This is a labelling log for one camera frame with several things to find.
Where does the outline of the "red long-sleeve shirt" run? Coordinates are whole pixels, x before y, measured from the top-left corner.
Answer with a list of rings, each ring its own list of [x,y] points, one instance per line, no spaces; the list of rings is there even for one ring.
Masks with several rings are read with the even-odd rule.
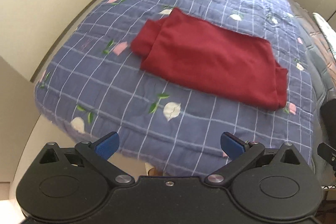
[[[130,45],[141,69],[171,83],[267,110],[287,102],[287,69],[270,42],[174,8],[148,20]]]

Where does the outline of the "light blue floral pillow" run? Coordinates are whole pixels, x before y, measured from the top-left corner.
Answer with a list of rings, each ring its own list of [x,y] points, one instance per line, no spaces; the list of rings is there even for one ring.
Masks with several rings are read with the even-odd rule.
[[[327,23],[327,21],[318,13],[313,13],[313,19],[315,20],[317,26],[319,27],[320,31],[322,32],[323,36],[325,37],[325,40],[327,41],[329,48],[331,50],[331,53],[335,57],[335,46],[336,46],[336,33],[335,30],[331,28],[331,26]]]

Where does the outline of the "black storage box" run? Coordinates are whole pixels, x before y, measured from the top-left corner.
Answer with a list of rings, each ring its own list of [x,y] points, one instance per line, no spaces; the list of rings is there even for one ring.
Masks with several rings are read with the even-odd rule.
[[[332,99],[323,104],[320,108],[321,118],[325,126],[329,143],[335,148],[336,142],[336,99]]]

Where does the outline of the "blue plaid floral quilt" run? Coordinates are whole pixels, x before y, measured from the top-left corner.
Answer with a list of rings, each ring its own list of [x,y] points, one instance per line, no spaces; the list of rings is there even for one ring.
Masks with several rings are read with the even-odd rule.
[[[277,111],[191,90],[140,68],[131,41],[173,8],[270,42],[288,70]],[[58,50],[35,88],[40,112],[76,141],[115,131],[121,154],[172,176],[202,176],[228,163],[228,131],[278,148],[293,143],[312,163],[314,91],[299,24],[288,0],[104,0]]]

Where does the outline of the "grey brown quilted mattress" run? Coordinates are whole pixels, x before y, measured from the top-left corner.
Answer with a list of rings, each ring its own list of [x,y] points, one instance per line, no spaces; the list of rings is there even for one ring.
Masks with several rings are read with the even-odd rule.
[[[313,152],[311,165],[321,185],[334,185],[335,175],[333,167],[318,155],[317,147],[320,143],[326,143],[331,146],[321,118],[320,108],[327,101],[335,98],[335,60],[313,16],[294,0],[288,0],[288,2],[299,24],[299,34],[303,41],[308,71],[313,83],[315,106],[313,107]]]

